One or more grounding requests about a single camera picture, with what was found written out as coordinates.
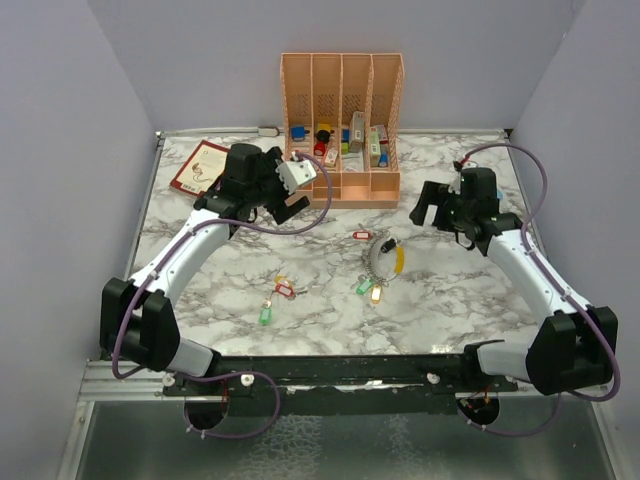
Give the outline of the metal coil keyring yellow handle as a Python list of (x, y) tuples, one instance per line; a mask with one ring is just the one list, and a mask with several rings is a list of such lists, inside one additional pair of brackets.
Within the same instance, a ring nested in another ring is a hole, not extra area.
[[(361, 264), (366, 279), (369, 278), (374, 284), (386, 287), (404, 271), (404, 247), (401, 241), (388, 230), (378, 230), (373, 234), (374, 237), (368, 241), (361, 254)], [(380, 247), (389, 238), (399, 240), (400, 245), (391, 252), (383, 254), (380, 252)]]

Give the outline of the black tag key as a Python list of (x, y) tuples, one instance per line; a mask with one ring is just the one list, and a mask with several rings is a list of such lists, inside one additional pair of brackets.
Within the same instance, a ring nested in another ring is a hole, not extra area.
[(380, 247), (380, 252), (383, 254), (389, 253), (400, 245), (400, 241), (395, 238), (389, 238)]

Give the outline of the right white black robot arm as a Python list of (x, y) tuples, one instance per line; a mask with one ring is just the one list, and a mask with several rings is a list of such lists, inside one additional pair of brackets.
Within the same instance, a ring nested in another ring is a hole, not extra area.
[(575, 393), (615, 378), (618, 320), (608, 307), (595, 307), (576, 294), (540, 255), (522, 220), (503, 212), (495, 173), (485, 167), (463, 169), (459, 186), (424, 183), (409, 218), (424, 224), (435, 210), (433, 226), (465, 237), (510, 279), (539, 329), (524, 343), (485, 341), (465, 347), (461, 383), (481, 391), (495, 376), (532, 384), (544, 395)]

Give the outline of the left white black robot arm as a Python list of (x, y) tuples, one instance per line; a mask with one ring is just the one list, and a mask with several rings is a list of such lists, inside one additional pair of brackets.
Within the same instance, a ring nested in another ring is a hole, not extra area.
[(258, 209), (282, 224), (309, 206), (306, 198), (291, 198), (316, 176), (313, 163), (300, 154), (286, 160), (278, 147), (232, 145), (223, 172), (195, 200), (186, 223), (160, 254), (130, 279), (113, 278), (104, 286), (101, 348), (113, 360), (125, 358), (138, 368), (186, 374), (199, 394), (214, 392), (221, 380), (220, 355), (181, 335), (174, 306), (206, 260), (239, 228), (254, 226)]

